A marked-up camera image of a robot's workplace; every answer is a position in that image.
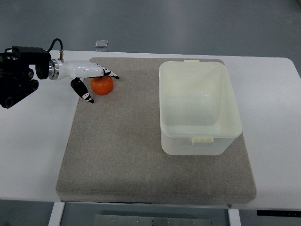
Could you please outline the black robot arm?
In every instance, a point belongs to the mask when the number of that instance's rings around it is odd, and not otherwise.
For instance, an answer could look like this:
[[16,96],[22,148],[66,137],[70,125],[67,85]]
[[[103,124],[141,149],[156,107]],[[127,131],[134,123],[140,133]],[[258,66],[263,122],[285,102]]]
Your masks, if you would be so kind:
[[0,54],[0,105],[9,109],[35,92],[39,81],[50,75],[52,46],[45,50],[39,47],[12,46]]

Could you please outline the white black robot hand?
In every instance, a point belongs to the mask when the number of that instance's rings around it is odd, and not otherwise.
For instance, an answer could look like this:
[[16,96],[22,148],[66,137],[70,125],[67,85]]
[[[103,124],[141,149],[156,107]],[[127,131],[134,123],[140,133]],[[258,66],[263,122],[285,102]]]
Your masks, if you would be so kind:
[[70,85],[76,94],[86,100],[87,102],[94,103],[87,87],[81,81],[81,78],[101,78],[103,76],[113,77],[119,79],[111,70],[90,61],[64,61],[57,60],[58,71],[55,72],[58,80],[63,78],[70,78]]

